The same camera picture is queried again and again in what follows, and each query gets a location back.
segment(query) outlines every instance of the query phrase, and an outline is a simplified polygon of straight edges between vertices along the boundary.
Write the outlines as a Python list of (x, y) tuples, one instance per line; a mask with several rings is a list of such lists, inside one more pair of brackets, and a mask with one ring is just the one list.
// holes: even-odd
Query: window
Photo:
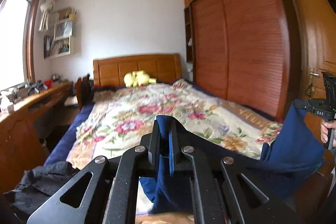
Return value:
[(31, 80), (27, 47), (33, 38), (29, 34), (34, 34), (31, 17), (36, 16), (31, 10), (36, 10), (33, 6), (37, 3), (38, 0), (3, 0), (0, 5), (0, 90)]

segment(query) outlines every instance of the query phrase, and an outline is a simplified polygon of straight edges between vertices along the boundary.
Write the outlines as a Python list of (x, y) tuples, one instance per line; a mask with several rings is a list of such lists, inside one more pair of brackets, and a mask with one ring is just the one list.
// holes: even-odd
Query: silver bolt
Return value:
[(102, 164), (105, 162), (105, 157), (104, 156), (98, 156), (94, 159), (94, 162), (97, 164)]
[(235, 162), (235, 160), (231, 157), (225, 157), (223, 161), (225, 164), (233, 164)]
[(144, 147), (143, 145), (138, 145), (134, 148), (135, 152), (144, 152), (146, 150), (146, 147)]
[(186, 152), (186, 153), (192, 153), (192, 152), (194, 152), (194, 150), (195, 149), (190, 145), (187, 145), (183, 148), (183, 151)]

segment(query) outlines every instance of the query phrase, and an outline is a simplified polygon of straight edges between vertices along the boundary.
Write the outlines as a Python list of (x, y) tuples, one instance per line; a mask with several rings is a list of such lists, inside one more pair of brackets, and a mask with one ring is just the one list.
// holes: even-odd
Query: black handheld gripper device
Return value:
[[(294, 105), (296, 108), (305, 109), (325, 121), (331, 121), (336, 119), (336, 75), (324, 71), (322, 74), (326, 99), (297, 100), (294, 102)], [(328, 150), (333, 148), (334, 131), (332, 128), (328, 129), (328, 141), (324, 144), (324, 147)]]

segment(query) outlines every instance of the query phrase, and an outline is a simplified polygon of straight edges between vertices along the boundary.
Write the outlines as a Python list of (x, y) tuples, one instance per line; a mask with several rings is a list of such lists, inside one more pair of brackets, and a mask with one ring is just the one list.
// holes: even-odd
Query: yellow plush toy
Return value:
[(137, 85), (148, 85), (156, 83), (155, 78), (150, 78), (150, 76), (145, 73), (145, 71), (133, 71), (132, 73), (127, 73), (124, 77), (124, 82), (126, 87), (137, 86)]

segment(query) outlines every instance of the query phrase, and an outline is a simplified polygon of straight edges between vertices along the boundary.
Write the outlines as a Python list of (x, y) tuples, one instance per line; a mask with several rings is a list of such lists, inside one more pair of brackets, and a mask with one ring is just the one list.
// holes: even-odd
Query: tied curtain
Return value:
[(39, 31), (47, 31), (48, 30), (48, 21), (49, 21), (49, 13), (53, 10), (55, 4), (55, 0), (46, 0), (40, 7), (42, 16), (39, 26)]

